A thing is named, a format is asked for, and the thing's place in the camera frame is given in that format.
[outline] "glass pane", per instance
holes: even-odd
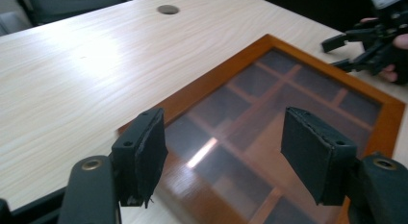
[[[364,151],[380,105],[272,49],[166,128],[166,144],[248,221],[330,223],[280,154],[285,108],[310,111]]]

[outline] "dark floor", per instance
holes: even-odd
[[[364,17],[373,17],[370,0],[266,0],[339,31]]]

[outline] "orange wooden frame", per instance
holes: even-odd
[[[351,88],[381,105],[365,155],[380,151],[387,157],[392,156],[405,108],[404,103],[270,35],[261,37],[234,57],[159,103],[156,107],[165,109],[166,126],[262,57],[271,48],[289,54],[341,85]],[[127,125],[120,128],[119,132],[121,133],[126,127]],[[246,222],[244,218],[219,198],[204,180],[195,175],[191,169],[186,168],[185,164],[171,152],[167,157],[165,171],[157,191],[165,198],[164,200],[170,208],[181,208],[174,210],[177,210],[176,212],[184,210],[200,223]],[[347,222],[345,208],[339,222]]]

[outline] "light wood grain tabletop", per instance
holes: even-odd
[[[322,53],[339,32],[263,0],[135,0],[0,37],[0,196],[16,209],[64,187],[74,163],[110,153],[119,127],[265,34],[325,62],[362,52]],[[353,75],[408,102],[408,87]],[[405,115],[405,165],[407,131]]]

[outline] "finger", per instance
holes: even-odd
[[[369,22],[371,20],[377,19],[376,17],[367,17],[367,18],[363,18],[360,20],[361,23],[366,23]]]
[[[395,64],[393,63],[383,68],[383,71],[386,71],[386,72],[393,72],[394,70],[395,70]]]
[[[395,82],[398,79],[398,75],[395,72],[382,71],[378,75],[388,82]]]
[[[395,47],[400,49],[408,49],[408,34],[399,35],[393,40]]]

